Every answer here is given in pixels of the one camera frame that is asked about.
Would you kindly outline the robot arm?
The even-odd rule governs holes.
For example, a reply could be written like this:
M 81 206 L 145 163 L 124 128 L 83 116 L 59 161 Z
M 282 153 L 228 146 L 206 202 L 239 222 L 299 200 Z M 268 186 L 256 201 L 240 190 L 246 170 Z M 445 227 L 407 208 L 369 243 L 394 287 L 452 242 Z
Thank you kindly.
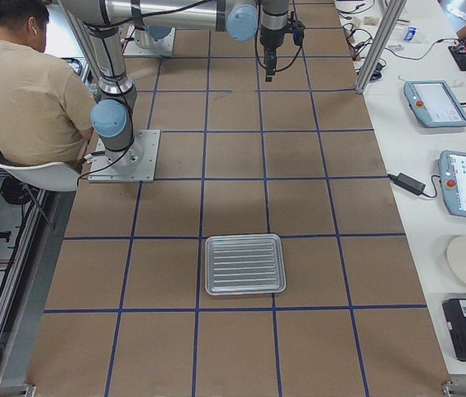
M 102 94 L 91 118 L 114 168 L 136 164 L 142 152 L 132 123 L 136 87 L 126 72 L 120 26 L 130 23 L 155 40 L 174 28 L 225 31 L 236 41 L 259 40 L 267 81 L 278 72 L 277 49 L 285 36 L 293 35 L 297 45 L 304 37 L 304 27 L 287 1 L 64 1 L 62 5 L 88 30 Z

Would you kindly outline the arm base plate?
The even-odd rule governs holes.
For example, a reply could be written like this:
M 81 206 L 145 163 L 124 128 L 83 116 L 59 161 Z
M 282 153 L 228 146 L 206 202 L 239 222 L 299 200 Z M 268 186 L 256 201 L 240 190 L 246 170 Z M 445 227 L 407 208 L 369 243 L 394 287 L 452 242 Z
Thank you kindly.
M 153 182 L 157 164 L 160 130 L 134 131 L 134 143 L 119 160 L 121 153 L 108 151 L 95 156 L 91 164 L 90 183 Z
M 147 26 L 144 30 L 130 28 L 123 54 L 126 57 L 171 58 L 174 49 L 175 29 L 164 26 Z

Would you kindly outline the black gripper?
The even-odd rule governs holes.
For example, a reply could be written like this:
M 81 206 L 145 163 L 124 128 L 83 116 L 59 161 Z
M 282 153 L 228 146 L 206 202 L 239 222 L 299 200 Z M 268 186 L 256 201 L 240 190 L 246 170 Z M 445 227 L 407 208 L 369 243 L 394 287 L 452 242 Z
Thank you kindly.
M 277 48 L 283 44 L 285 35 L 289 33 L 289 25 L 277 30 L 261 26 L 259 32 L 259 42 L 264 49 L 265 81 L 271 82 L 277 70 Z

